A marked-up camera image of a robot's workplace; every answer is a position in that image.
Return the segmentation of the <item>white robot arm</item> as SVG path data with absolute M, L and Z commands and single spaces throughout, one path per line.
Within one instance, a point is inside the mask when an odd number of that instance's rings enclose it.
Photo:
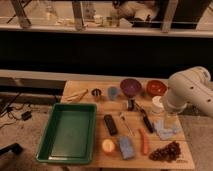
M 210 82 L 210 72 L 201 66 L 172 74 L 168 79 L 168 89 L 162 97 L 164 127 L 171 128 L 177 115 L 184 111 L 188 103 L 213 117 L 213 90 Z

